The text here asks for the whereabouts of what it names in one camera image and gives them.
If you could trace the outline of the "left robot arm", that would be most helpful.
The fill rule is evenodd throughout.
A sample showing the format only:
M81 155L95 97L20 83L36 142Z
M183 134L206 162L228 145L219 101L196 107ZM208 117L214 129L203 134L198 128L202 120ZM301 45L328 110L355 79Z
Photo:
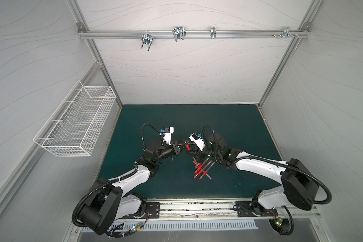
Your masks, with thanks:
M132 170L115 178L97 179L74 208L72 223L77 227L88 227L98 235L108 235L107 230L115 220L130 215L137 218L147 215L147 199L128 193L154 177L160 162L179 155L186 145L187 141L170 145L153 142Z

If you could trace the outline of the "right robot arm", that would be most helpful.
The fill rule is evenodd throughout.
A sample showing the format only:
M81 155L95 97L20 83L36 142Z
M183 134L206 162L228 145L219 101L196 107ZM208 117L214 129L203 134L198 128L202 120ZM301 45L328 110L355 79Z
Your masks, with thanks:
M313 176L298 159L277 161L252 155L227 146L221 136L205 139L202 134L191 134L189 139L195 147L188 148L187 153L198 162L203 163L208 159L221 167L251 172L279 184L271 189L259 190L244 207L257 216L273 208L288 205L309 211L315 204L325 205L332 201L332 193L328 187Z

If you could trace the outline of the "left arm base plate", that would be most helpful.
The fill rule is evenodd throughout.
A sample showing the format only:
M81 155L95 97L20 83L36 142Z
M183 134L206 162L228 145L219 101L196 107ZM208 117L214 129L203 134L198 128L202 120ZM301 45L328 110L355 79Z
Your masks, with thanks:
M160 216L160 203L159 202L147 202L145 207L141 206L139 211L135 214L129 214L122 219L144 219L144 218L159 218Z

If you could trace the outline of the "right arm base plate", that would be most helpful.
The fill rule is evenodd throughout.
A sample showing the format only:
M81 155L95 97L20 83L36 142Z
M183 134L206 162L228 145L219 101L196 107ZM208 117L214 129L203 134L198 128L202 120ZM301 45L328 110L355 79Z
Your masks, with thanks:
M238 217L277 217L276 209L266 209L257 201L236 201L233 211Z

